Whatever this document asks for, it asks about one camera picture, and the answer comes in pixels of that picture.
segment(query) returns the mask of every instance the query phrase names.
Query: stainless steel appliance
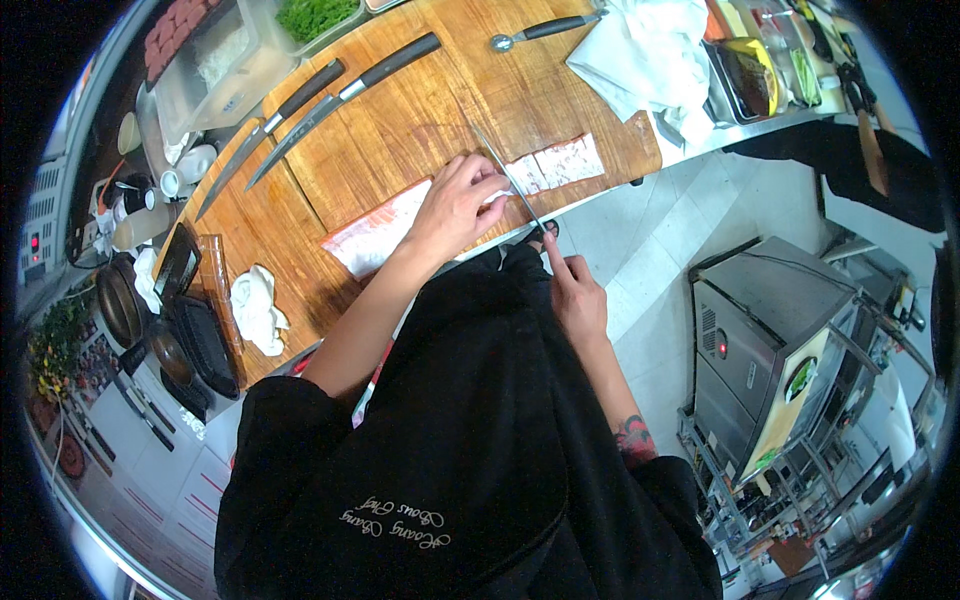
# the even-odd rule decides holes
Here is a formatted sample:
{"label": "stainless steel appliance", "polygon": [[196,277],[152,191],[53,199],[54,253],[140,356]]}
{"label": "stainless steel appliance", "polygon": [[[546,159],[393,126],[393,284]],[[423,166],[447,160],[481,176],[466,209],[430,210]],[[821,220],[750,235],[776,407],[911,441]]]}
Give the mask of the stainless steel appliance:
{"label": "stainless steel appliance", "polygon": [[[693,420],[736,486],[788,450],[827,396],[852,331],[857,285],[772,237],[691,269]],[[816,376],[786,388],[804,361]]]}

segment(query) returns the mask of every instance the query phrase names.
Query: forearm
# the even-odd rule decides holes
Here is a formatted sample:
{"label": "forearm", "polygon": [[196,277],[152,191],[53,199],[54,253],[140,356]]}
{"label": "forearm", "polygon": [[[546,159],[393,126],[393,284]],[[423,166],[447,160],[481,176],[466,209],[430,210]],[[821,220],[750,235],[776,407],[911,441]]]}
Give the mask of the forearm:
{"label": "forearm", "polygon": [[627,466],[657,458],[657,447],[613,353],[613,344],[603,336],[581,347],[577,355]]}
{"label": "forearm", "polygon": [[860,151],[863,153],[863,162],[867,168],[867,177],[870,185],[884,196],[887,195],[886,167],[883,165],[883,152],[876,142],[874,126],[865,110],[856,114],[857,130],[860,136]]}
{"label": "forearm", "polygon": [[303,370],[330,397],[367,383],[410,300],[436,272],[433,261],[401,244],[330,329]]}
{"label": "forearm", "polygon": [[874,103],[874,114],[876,115],[876,121],[880,125],[880,128],[886,132],[897,133],[897,128],[894,127],[894,124],[890,122],[887,113],[883,110],[883,107],[879,102]]}

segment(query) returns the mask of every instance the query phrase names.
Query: black jacket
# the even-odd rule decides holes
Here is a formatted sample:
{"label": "black jacket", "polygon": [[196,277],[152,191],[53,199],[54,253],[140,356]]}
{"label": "black jacket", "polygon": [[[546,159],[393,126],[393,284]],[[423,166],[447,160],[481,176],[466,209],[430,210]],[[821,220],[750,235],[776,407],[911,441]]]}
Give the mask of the black jacket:
{"label": "black jacket", "polygon": [[316,385],[244,400],[224,598],[719,598],[690,467],[628,471],[549,311],[467,265],[428,283],[367,416]]}

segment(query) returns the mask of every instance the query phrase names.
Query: hand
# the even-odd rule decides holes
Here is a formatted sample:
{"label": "hand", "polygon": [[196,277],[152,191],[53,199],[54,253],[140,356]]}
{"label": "hand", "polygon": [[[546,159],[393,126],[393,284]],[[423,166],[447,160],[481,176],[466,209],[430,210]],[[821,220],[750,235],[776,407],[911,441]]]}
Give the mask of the hand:
{"label": "hand", "polygon": [[582,256],[561,256],[553,233],[547,231],[543,235],[543,245],[553,269],[550,283],[553,311],[566,338],[583,360],[596,345],[610,343],[607,338],[607,292],[593,280]]}
{"label": "hand", "polygon": [[488,158],[455,156],[433,179],[403,243],[439,267],[503,216],[506,196],[493,201],[483,214],[477,211],[497,190],[508,189],[510,180],[499,175]]}

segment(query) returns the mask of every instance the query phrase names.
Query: flowers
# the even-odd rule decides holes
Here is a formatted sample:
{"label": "flowers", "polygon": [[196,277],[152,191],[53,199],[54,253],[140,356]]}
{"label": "flowers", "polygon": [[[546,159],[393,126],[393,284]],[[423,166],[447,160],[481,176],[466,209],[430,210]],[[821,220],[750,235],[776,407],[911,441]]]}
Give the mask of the flowers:
{"label": "flowers", "polygon": [[[76,290],[85,292],[74,296]],[[31,331],[27,345],[31,378],[37,392],[50,402],[67,398],[72,377],[77,371],[83,325],[89,316],[88,299],[92,287],[87,282],[67,292],[55,303],[43,320]]]}

